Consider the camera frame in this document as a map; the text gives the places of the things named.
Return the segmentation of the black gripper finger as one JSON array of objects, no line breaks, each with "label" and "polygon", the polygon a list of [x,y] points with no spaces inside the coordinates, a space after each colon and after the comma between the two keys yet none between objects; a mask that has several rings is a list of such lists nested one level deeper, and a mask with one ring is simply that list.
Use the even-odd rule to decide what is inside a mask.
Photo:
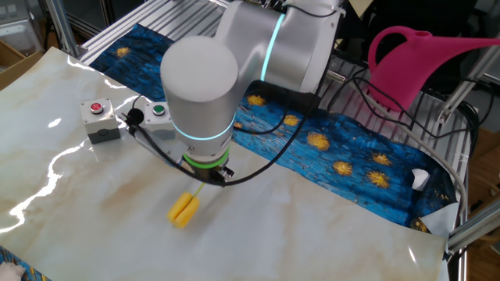
[{"label": "black gripper finger", "polygon": [[219,167],[216,171],[216,179],[220,183],[228,182],[234,175],[234,171],[226,166]]}]

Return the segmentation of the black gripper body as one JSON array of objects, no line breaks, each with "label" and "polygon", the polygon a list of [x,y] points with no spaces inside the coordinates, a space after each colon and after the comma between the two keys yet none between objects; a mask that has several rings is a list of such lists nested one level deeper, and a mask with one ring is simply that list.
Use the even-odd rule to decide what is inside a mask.
[{"label": "black gripper body", "polygon": [[226,182],[228,180],[227,172],[221,166],[216,166],[210,169],[202,169],[194,167],[196,175],[204,178],[205,180],[212,180],[216,182]]}]

